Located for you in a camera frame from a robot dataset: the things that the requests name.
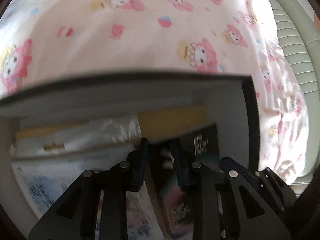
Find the grey padded headboard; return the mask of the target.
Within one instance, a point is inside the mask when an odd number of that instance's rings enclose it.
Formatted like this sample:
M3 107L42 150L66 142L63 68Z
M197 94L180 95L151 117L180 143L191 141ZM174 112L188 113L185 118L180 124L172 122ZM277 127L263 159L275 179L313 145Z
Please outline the grey padded headboard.
M286 60L300 84L309 113L305 168L291 185L300 195L319 165L319 31L298 0L269 0Z

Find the clear plastic bag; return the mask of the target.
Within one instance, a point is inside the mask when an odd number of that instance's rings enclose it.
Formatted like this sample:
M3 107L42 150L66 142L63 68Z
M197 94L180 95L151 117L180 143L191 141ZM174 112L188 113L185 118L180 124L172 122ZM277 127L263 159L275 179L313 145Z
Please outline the clear plastic bag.
M17 131L11 154L15 159L47 157L122 144L141 138L137 115L78 124Z

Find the yellow paper envelope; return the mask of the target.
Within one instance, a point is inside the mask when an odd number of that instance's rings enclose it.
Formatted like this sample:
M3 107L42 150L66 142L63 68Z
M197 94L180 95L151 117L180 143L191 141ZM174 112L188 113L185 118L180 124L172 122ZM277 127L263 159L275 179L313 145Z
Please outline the yellow paper envelope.
M208 108L202 106L188 106L175 109L161 109L137 114L142 135L149 139L158 139L165 135L172 135L185 131L191 127L205 125L208 121ZM87 122L60 124L40 128L28 128L17 131L15 139L37 137L61 131L65 128L78 128Z

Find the black booklet with white text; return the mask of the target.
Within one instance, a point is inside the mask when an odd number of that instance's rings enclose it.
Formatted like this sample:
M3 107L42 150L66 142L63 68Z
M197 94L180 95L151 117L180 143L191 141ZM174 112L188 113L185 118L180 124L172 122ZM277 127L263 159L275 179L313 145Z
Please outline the black booklet with white text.
M219 146L215 124L185 133L180 137L157 142L151 147L149 167L159 211L171 239L179 239L193 230L191 195L180 188L186 180L183 170L193 162L200 162L212 170L219 170Z

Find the pink cartoon print bedsheet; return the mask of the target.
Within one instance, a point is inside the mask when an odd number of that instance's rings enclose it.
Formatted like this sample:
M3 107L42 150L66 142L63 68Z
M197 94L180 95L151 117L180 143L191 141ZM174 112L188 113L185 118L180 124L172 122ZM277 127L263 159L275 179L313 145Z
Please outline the pink cartoon print bedsheet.
M1 97L126 69L249 74L259 168L292 184L309 117L269 0L12 0L1 18Z

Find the white printed leaflet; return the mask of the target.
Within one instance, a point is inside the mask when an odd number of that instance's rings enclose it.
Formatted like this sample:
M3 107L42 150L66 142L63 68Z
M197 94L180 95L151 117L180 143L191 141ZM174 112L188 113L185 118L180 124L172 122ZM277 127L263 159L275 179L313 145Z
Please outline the white printed leaflet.
M25 200L41 218L82 172L106 171L124 161L133 149L125 145L58 158L13 161L11 168ZM126 198L128 238L163 239L146 186L139 192L127 192Z

